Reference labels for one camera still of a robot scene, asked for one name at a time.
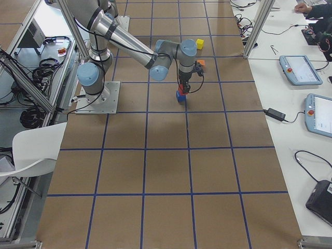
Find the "person's hand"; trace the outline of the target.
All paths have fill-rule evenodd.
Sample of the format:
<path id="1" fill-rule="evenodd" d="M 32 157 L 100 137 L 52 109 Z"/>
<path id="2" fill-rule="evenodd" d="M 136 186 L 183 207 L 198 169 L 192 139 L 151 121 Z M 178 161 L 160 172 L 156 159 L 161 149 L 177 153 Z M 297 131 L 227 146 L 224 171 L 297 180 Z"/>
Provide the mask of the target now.
<path id="1" fill-rule="evenodd" d="M 299 3 L 294 7 L 295 13 L 309 14 L 312 10 L 312 6 L 308 6 L 306 3 Z"/>

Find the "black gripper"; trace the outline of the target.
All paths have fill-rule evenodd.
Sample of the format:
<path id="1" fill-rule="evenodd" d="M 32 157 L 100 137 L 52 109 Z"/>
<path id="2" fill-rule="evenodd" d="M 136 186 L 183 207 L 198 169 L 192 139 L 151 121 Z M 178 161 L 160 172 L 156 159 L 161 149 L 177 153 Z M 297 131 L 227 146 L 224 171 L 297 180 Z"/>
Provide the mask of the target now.
<path id="1" fill-rule="evenodd" d="M 192 73 L 179 72 L 179 88 L 183 90 L 183 94 L 188 94 L 190 91 L 189 80 L 191 79 Z"/>

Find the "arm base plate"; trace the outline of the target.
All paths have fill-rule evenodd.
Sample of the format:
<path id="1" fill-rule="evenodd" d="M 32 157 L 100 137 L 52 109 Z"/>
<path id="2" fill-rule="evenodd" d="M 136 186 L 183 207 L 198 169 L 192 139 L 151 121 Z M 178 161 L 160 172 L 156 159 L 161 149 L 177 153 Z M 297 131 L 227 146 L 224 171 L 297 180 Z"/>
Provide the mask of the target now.
<path id="1" fill-rule="evenodd" d="M 130 23 L 130 17 L 129 16 L 120 16 L 118 15 L 115 18 L 115 22 L 123 28 L 125 31 L 129 31 L 129 23 Z"/>
<path id="2" fill-rule="evenodd" d="M 98 98 L 98 95 L 87 95 L 88 98 L 78 99 L 75 113 L 81 115 L 116 114 L 119 92 L 119 81 L 106 81 L 105 88 Z"/>

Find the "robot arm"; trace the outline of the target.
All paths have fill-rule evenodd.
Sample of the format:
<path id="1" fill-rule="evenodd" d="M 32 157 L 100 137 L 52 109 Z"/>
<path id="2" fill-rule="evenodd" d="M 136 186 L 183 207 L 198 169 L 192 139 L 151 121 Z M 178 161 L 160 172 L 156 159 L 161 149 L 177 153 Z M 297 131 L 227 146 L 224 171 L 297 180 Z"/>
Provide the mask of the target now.
<path id="1" fill-rule="evenodd" d="M 152 79 L 166 78 L 172 61 L 178 65 L 177 99 L 190 93 L 189 80 L 195 71 L 197 45 L 192 39 L 181 43 L 158 40 L 151 50 L 118 23 L 116 1 L 67 1 L 69 11 L 92 35 L 108 41 L 123 50 L 149 70 Z"/>

